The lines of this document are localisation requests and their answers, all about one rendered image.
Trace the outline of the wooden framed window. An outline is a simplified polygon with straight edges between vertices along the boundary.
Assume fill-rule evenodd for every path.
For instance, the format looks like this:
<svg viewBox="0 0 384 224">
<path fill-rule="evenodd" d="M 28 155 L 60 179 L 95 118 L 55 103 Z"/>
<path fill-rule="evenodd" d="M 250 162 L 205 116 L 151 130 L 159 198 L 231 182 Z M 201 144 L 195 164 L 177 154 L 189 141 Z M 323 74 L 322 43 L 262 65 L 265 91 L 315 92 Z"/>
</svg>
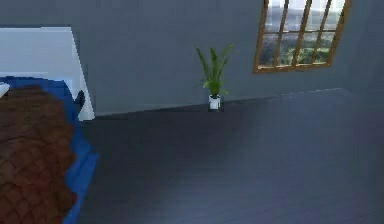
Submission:
<svg viewBox="0 0 384 224">
<path fill-rule="evenodd" d="M 332 65 L 351 0 L 263 0 L 255 73 Z"/>
</svg>

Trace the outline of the green house plant white pot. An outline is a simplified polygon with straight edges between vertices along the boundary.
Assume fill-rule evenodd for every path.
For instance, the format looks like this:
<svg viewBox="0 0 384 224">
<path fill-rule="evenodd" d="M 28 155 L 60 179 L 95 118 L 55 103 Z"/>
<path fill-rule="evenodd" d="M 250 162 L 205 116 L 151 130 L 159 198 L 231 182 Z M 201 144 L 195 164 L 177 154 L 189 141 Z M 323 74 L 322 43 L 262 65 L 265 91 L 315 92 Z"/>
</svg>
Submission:
<svg viewBox="0 0 384 224">
<path fill-rule="evenodd" d="M 200 48 L 195 45 L 198 58 L 202 64 L 204 77 L 202 78 L 202 87 L 209 89 L 208 107 L 210 111 L 220 111 L 221 106 L 221 93 L 227 94 L 228 91 L 222 88 L 221 76 L 224 67 L 228 63 L 229 59 L 226 55 L 234 47 L 233 44 L 229 44 L 220 55 L 217 55 L 214 48 L 209 49 L 211 64 L 203 56 Z"/>
</svg>

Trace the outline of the white bed with blue sheet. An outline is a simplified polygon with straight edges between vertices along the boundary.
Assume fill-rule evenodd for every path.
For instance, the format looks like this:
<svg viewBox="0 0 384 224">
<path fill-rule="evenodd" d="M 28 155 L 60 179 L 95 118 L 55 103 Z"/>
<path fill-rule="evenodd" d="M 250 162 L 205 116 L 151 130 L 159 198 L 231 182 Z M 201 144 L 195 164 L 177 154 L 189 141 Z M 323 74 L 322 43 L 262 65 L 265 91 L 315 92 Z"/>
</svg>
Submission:
<svg viewBox="0 0 384 224">
<path fill-rule="evenodd" d="M 12 88 L 37 84 L 64 102 L 67 119 L 74 125 L 70 143 L 76 155 L 65 176 L 78 201 L 62 224 L 78 224 L 99 155 L 92 151 L 80 129 L 95 118 L 87 84 L 69 27 L 0 28 L 0 84 Z"/>
</svg>

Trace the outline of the brown quilted blanket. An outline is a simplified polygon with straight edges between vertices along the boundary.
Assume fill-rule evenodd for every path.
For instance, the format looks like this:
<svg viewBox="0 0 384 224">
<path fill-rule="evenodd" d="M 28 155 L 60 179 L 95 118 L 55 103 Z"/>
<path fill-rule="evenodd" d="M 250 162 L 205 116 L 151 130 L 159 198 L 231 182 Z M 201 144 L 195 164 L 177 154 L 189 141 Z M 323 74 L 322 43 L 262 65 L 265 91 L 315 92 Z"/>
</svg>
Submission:
<svg viewBox="0 0 384 224">
<path fill-rule="evenodd" d="M 77 202 L 73 133 L 64 102 L 37 85 L 0 98 L 0 224 L 62 224 Z"/>
</svg>

